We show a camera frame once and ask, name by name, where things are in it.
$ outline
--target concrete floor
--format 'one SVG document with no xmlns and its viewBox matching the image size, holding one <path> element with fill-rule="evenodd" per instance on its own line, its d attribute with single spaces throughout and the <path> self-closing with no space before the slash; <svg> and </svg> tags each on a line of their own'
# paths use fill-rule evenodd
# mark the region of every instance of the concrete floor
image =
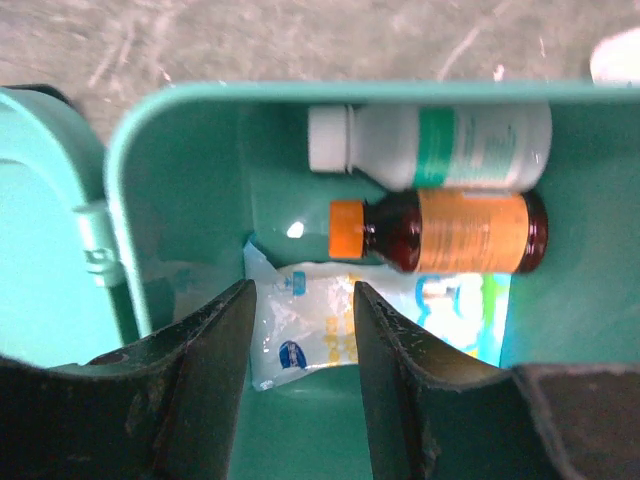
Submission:
<svg viewBox="0 0 640 480">
<path fill-rule="evenodd" d="M 639 24 L 640 0 L 0 0 L 0 84 L 59 87 L 106 141 L 172 83 L 587 77 Z"/>
</svg>

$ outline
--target plastic hinge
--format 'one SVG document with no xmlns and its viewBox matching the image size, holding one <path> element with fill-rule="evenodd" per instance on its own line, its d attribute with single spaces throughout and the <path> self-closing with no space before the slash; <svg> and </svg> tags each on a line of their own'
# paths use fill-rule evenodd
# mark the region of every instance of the plastic hinge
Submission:
<svg viewBox="0 0 640 480">
<path fill-rule="evenodd" d="M 80 230 L 87 271 L 99 287 L 114 287 L 124 282 L 124 267 L 113 233 L 107 202 L 104 200 L 74 209 Z"/>
</svg>

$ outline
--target orange bottle cap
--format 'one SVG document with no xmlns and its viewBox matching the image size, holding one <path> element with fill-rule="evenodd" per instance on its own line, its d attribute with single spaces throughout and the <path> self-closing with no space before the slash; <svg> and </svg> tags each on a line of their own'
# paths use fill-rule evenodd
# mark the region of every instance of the orange bottle cap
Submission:
<svg viewBox="0 0 640 480">
<path fill-rule="evenodd" d="M 359 201 L 331 202 L 329 256 L 361 258 L 364 242 L 364 206 Z"/>
</svg>

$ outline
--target medicine bottle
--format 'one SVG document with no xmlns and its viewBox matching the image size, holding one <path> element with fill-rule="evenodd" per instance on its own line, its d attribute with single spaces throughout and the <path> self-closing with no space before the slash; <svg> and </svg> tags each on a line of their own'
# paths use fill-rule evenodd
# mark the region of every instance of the medicine bottle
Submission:
<svg viewBox="0 0 640 480">
<path fill-rule="evenodd" d="M 389 190 L 527 191 L 551 146 L 546 103 L 422 107 L 318 106 L 309 110 L 309 166 L 358 169 Z"/>
<path fill-rule="evenodd" d="M 547 238 L 547 215 L 533 192 L 406 190 L 373 205 L 332 202 L 329 212 L 329 256 L 374 254 L 404 272 L 530 272 Z"/>
</svg>

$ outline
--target plastic bag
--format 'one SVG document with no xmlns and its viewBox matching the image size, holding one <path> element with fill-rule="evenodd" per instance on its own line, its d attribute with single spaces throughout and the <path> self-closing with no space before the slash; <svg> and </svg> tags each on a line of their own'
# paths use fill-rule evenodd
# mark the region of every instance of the plastic bag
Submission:
<svg viewBox="0 0 640 480">
<path fill-rule="evenodd" d="M 276 270 L 252 243 L 246 277 L 256 282 L 251 342 L 256 390 L 357 363 L 355 282 L 369 283 L 402 315 L 461 351 L 498 365 L 509 275 L 403 274 L 384 265 L 300 263 Z"/>
</svg>

